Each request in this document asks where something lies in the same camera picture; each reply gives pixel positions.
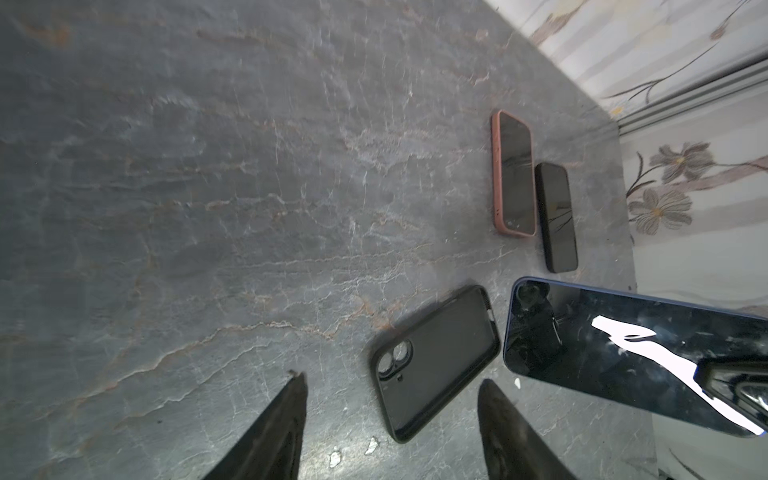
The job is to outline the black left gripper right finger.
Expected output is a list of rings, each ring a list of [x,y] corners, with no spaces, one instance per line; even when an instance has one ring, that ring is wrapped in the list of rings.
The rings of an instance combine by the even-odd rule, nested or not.
[[[575,479],[491,379],[482,381],[477,407],[489,479]]]

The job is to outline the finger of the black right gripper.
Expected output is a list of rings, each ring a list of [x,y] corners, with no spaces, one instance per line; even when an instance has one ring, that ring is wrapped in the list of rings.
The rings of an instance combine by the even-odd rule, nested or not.
[[[703,392],[731,407],[756,424],[767,428],[767,360],[703,360],[695,381]]]

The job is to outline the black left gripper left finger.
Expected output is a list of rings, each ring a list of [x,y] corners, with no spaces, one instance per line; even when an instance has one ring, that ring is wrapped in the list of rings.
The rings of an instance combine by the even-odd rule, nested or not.
[[[294,372],[205,479],[296,479],[307,418],[307,398],[306,375]]]

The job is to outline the black phone case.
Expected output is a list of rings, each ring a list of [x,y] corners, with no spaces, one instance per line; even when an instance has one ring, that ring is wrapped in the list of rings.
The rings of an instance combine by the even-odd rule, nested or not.
[[[372,373],[382,417],[392,439],[411,441],[501,350],[486,289],[456,290],[422,308],[372,351]]]

